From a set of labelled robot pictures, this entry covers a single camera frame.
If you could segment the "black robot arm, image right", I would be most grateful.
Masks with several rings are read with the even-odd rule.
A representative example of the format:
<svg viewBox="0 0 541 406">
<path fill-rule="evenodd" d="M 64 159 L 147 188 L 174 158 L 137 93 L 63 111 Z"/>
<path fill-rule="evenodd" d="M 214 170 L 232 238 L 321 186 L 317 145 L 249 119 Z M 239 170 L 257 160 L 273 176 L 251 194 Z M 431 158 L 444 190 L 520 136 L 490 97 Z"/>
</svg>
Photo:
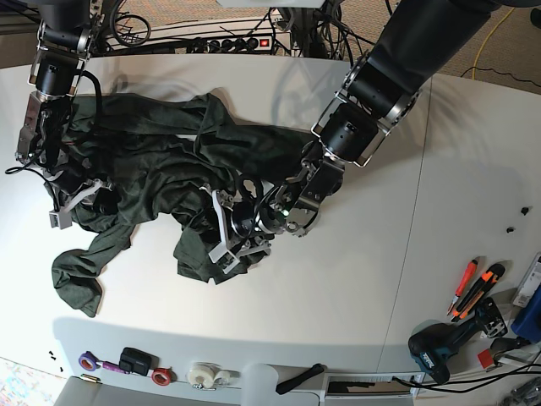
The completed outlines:
<svg viewBox="0 0 541 406">
<path fill-rule="evenodd" d="M 311 128 L 297 174 L 250 197 L 214 189 L 220 240 L 208 254 L 228 274 L 242 258 L 271 252 L 271 238 L 306 235 L 323 200 L 336 193 L 346 166 L 364 167 L 405 118 L 422 85 L 502 6 L 501 1 L 401 1 L 372 50 L 351 67 Z"/>
</svg>

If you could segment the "black robot arm, image left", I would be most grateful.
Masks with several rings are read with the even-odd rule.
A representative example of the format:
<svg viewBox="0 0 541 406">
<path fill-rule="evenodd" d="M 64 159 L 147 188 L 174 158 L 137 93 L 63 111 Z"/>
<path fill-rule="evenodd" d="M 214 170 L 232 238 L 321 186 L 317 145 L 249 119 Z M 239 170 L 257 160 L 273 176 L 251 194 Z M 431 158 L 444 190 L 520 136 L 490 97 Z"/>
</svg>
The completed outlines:
<svg viewBox="0 0 541 406">
<path fill-rule="evenodd" d="M 52 197 L 52 227 L 65 229 L 71 226 L 71 212 L 77 205 L 110 214 L 118 202 L 109 177 L 94 175 L 63 140 L 83 78 L 90 80 L 95 90 L 93 128 L 102 116 L 101 85 L 85 66 L 106 51 L 107 36 L 124 47 L 140 46 L 149 38 L 131 28 L 120 28 L 121 22 L 133 17 L 122 12 L 121 1 L 29 1 L 27 6 L 40 17 L 36 56 L 28 78 L 35 89 L 19 132 L 18 166 L 5 173 L 37 174 Z"/>
</svg>

